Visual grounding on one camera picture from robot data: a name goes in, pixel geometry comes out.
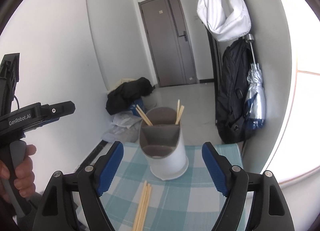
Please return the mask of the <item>person's left hand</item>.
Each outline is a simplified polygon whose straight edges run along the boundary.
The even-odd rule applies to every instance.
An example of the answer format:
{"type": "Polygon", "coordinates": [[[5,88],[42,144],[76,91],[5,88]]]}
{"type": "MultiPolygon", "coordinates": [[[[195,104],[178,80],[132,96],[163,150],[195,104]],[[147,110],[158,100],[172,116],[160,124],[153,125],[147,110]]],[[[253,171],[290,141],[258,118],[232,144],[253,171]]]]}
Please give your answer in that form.
{"type": "MultiPolygon", "coordinates": [[[[20,196],[23,198],[29,198],[35,194],[36,186],[35,186],[35,175],[33,173],[33,161],[30,158],[32,155],[36,153],[36,147],[34,145],[27,145],[25,151],[25,158],[23,162],[17,166],[15,170],[16,179],[14,180],[14,185],[20,196]]],[[[1,161],[1,178],[8,180],[10,177],[10,173],[8,167],[5,165],[3,161],[1,161]]],[[[11,203],[10,197],[3,187],[3,183],[1,182],[1,198],[7,202],[11,203]]]]}

